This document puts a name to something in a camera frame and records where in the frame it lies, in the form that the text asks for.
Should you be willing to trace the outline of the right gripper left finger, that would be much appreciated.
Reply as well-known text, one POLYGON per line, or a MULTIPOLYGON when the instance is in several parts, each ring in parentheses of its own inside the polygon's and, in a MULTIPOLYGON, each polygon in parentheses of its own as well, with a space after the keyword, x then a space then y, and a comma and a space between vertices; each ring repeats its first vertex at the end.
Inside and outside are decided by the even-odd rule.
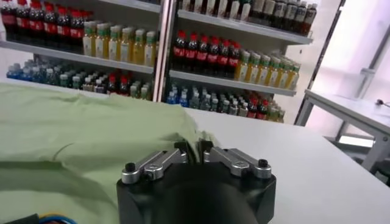
POLYGON ((173 164, 196 162, 196 155, 186 141, 175 142, 171 150, 159 150, 148 154, 137 162, 128 162, 121 172, 124 184, 135 184, 142 178, 155 181, 164 177, 165 171, 173 164))

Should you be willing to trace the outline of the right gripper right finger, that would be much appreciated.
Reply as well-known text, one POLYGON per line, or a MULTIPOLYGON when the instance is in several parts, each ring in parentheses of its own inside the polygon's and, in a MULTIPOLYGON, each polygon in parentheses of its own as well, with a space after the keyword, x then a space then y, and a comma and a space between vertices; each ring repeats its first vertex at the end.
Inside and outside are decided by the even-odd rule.
POLYGON ((251 173, 258 179, 270 179, 272 168, 266 159, 255 159, 236 149, 222 149, 211 141, 199 143, 199 155, 203 163, 222 163, 236 177, 251 173))

